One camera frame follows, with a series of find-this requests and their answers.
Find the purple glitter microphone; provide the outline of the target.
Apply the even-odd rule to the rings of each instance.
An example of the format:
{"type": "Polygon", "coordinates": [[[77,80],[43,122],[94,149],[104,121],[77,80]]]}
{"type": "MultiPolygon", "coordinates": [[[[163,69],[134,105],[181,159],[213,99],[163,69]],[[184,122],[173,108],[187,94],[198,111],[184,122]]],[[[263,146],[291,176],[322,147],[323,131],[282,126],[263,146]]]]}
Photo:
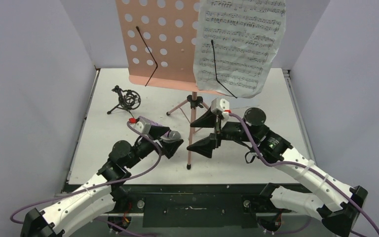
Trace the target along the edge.
{"type": "MultiPolygon", "coordinates": [[[[143,117],[143,116],[138,116],[138,118],[140,120],[144,120],[148,123],[150,123],[151,125],[155,125],[155,126],[162,126],[162,124],[160,123],[157,123],[149,118],[146,118],[146,117],[143,117]]],[[[164,135],[162,135],[161,137],[162,139],[165,139],[165,140],[170,140],[170,141],[174,141],[174,140],[179,140],[182,138],[181,134],[178,132],[178,131],[175,131],[175,130],[169,130],[167,131],[164,135]]]]}

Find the white sheet music paper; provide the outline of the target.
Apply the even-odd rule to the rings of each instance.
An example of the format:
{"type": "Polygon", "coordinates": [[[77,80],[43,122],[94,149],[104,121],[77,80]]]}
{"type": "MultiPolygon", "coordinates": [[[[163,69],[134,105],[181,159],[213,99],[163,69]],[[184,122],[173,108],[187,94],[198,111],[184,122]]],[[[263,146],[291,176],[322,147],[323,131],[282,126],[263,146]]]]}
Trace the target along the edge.
{"type": "Polygon", "coordinates": [[[200,90],[261,93],[286,30],[283,0],[203,0],[193,74],[200,90]]]}
{"type": "Polygon", "coordinates": [[[256,107],[260,104],[260,100],[257,97],[253,97],[253,98],[230,97],[228,101],[229,101],[231,109],[256,107]]]}

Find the pink perforated music stand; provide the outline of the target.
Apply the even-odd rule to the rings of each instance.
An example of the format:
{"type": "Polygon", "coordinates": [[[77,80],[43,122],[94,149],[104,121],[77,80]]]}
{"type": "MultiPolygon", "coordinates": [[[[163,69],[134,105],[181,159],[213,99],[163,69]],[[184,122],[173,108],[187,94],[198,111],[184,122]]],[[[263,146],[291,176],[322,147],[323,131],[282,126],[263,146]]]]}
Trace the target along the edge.
{"type": "Polygon", "coordinates": [[[167,111],[190,106],[189,122],[199,108],[209,109],[195,83],[193,60],[200,1],[117,0],[117,15],[133,84],[189,92],[167,111]]]}

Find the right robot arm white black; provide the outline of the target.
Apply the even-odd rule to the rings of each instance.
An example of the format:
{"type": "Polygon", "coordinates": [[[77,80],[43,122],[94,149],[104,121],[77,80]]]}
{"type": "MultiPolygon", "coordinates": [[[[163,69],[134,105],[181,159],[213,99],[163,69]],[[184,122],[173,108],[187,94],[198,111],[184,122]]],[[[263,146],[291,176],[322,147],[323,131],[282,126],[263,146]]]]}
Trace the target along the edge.
{"type": "Polygon", "coordinates": [[[245,146],[266,166],[291,176],[307,193],[296,192],[281,185],[268,183],[260,192],[262,210],[285,209],[307,215],[340,237],[351,234],[368,195],[361,186],[342,183],[320,169],[313,160],[306,159],[290,142],[265,125],[265,112],[249,108],[243,117],[229,122],[230,110],[212,111],[194,120],[194,128],[213,128],[207,137],[188,146],[188,150],[211,158],[222,141],[233,141],[245,146]]]}

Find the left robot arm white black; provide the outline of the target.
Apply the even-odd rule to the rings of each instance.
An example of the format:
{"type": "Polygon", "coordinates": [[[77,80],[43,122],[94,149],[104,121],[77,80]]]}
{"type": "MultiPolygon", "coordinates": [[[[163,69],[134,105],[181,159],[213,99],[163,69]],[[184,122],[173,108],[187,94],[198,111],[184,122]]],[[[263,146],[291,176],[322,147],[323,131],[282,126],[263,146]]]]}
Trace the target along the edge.
{"type": "Polygon", "coordinates": [[[138,134],[134,144],[117,141],[107,161],[88,181],[44,209],[30,210],[25,215],[20,235],[69,237],[102,214],[112,210],[123,212],[128,200],[122,186],[136,178],[129,169],[152,152],[171,158],[183,143],[180,133],[169,127],[138,123],[129,128],[138,134]]]}

